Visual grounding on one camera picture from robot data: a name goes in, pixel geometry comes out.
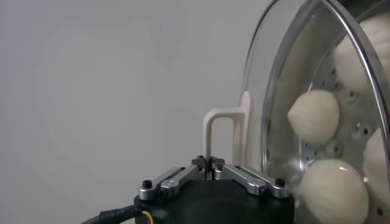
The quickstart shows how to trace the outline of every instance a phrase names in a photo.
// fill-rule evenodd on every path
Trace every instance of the gray wall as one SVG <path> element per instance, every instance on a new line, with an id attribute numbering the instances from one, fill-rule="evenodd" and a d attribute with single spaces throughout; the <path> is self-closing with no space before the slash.
<path id="1" fill-rule="evenodd" d="M 80 223 L 202 153 L 266 1 L 0 1 L 0 223 Z M 229 122 L 214 152 L 231 160 Z"/>

